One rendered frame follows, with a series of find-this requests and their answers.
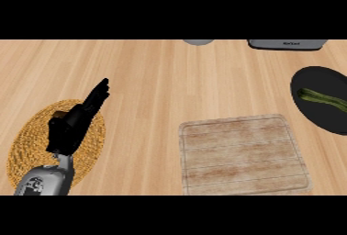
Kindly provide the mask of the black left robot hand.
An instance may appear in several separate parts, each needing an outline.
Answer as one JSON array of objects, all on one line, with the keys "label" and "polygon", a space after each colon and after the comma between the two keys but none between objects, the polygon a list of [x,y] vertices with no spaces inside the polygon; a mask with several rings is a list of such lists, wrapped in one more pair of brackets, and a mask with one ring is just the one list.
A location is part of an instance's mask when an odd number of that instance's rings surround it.
[{"label": "black left robot hand", "polygon": [[64,117],[49,120],[49,144],[46,150],[63,155],[73,155],[79,149],[92,124],[92,119],[108,99],[108,78],[95,86],[82,104],[77,104]]}]

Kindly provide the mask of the pale wooden cutting board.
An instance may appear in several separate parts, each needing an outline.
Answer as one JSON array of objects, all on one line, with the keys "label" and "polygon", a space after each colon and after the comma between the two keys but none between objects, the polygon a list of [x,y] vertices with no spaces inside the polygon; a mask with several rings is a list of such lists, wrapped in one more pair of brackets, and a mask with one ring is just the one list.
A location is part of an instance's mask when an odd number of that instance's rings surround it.
[{"label": "pale wooden cutting board", "polygon": [[305,158],[281,114],[179,126],[187,196],[297,195],[312,190]]}]

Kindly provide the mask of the black pan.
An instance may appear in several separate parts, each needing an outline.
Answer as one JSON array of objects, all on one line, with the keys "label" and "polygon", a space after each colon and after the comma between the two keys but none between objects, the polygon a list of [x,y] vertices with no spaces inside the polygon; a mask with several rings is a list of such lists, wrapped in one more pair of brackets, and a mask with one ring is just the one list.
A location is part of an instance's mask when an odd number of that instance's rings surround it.
[{"label": "black pan", "polygon": [[327,131],[347,136],[347,112],[306,101],[297,94],[302,88],[347,101],[347,76],[327,67],[308,66],[293,75],[290,83],[293,100],[306,118]]}]

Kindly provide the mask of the green squash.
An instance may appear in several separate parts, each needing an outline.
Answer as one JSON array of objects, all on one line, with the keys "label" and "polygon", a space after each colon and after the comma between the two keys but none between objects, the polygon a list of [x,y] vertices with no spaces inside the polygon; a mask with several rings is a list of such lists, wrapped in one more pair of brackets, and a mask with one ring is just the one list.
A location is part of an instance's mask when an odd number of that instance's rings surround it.
[{"label": "green squash", "polygon": [[300,88],[297,95],[303,100],[334,106],[340,111],[347,113],[347,101],[342,98],[325,95],[309,88]]}]

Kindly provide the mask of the round woven wicker placemat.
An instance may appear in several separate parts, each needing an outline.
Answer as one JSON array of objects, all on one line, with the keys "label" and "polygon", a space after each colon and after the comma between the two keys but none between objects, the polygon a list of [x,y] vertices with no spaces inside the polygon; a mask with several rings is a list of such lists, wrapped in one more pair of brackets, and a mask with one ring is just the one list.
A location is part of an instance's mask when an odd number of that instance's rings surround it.
[{"label": "round woven wicker placemat", "polygon": [[[27,172],[42,165],[58,165],[52,153],[46,151],[49,144],[49,120],[57,111],[69,112],[79,99],[66,99],[45,107],[26,122],[9,149],[8,177],[12,187],[17,187]],[[88,176],[101,157],[107,139],[107,126],[101,113],[94,117],[91,128],[74,152],[74,180],[73,186]]]}]

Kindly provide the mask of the grey round object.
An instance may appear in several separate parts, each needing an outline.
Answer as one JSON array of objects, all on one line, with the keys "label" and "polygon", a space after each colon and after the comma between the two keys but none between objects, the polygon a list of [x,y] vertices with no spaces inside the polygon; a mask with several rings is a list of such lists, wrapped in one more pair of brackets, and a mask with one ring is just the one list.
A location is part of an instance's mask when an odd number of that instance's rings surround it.
[{"label": "grey round object", "polygon": [[213,42],[215,39],[184,39],[190,45],[203,46]]}]

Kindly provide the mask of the dark grey appliance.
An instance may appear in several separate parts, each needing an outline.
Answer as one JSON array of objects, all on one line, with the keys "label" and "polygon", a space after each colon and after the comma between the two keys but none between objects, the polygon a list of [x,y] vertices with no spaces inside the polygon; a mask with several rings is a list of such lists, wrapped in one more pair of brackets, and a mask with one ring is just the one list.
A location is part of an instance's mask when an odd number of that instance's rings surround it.
[{"label": "dark grey appliance", "polygon": [[327,39],[250,39],[249,45],[260,50],[320,50]]}]

